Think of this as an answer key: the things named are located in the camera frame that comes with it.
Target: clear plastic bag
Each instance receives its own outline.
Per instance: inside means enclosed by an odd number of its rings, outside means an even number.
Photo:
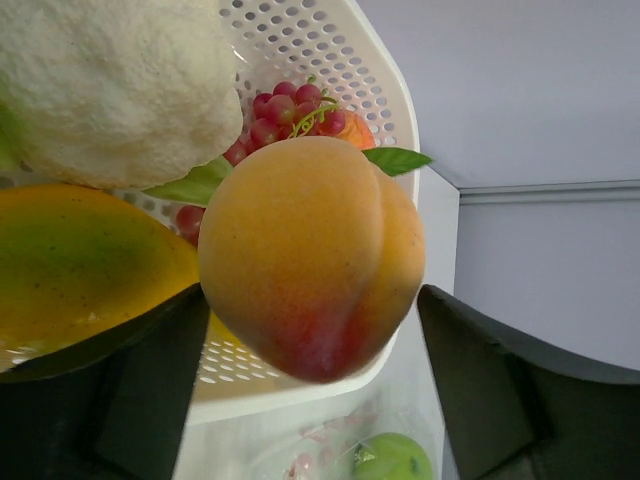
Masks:
[[[432,480],[433,436],[413,407],[368,402],[262,452],[251,480]]]

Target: green apple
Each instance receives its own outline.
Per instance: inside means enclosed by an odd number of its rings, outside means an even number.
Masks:
[[[431,461],[418,443],[399,433],[383,433],[358,445],[354,480],[433,480]]]

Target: bunch of grapes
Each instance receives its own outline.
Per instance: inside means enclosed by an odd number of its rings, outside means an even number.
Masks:
[[[249,133],[223,154],[228,162],[235,167],[256,150],[287,138],[341,133],[347,122],[344,110],[313,81],[312,77],[300,87],[284,81],[272,93],[256,95]],[[204,208],[187,205],[174,218],[180,235],[196,247],[203,215]]]

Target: white plastic basket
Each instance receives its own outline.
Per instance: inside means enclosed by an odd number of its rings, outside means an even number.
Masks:
[[[239,63],[237,90],[243,111],[256,93],[310,75],[330,95],[367,120],[378,145],[418,150],[415,113],[397,66],[354,0],[221,0],[219,14]],[[50,182],[36,175],[2,174],[0,188]],[[417,203],[418,172],[398,179]],[[174,204],[139,192],[115,195],[175,230]],[[187,423],[231,418],[326,398],[361,388],[384,365],[395,336],[366,368],[329,385],[294,380],[253,355],[212,323]]]

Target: white table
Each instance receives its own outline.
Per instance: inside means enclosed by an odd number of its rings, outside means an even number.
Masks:
[[[427,239],[425,283],[452,293],[458,232],[458,191],[431,169],[420,175],[418,209]],[[412,405],[434,436],[441,471],[444,425],[415,307],[405,319],[387,363],[364,388],[269,412],[189,426],[175,480],[242,480],[244,465],[267,445],[306,426],[349,414],[381,396],[391,406]]]

